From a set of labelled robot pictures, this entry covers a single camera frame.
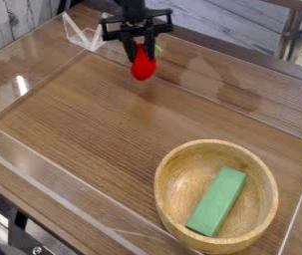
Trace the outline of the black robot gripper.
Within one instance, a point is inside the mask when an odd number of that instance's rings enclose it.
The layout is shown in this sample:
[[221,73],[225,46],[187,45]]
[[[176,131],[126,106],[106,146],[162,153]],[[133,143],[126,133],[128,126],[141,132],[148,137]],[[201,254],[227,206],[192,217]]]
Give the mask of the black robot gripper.
[[150,60],[154,59],[156,36],[173,31],[172,9],[152,9],[146,0],[116,0],[121,12],[102,18],[100,24],[104,28],[104,40],[120,40],[133,63],[136,61],[138,46],[134,37],[146,35],[145,49]]

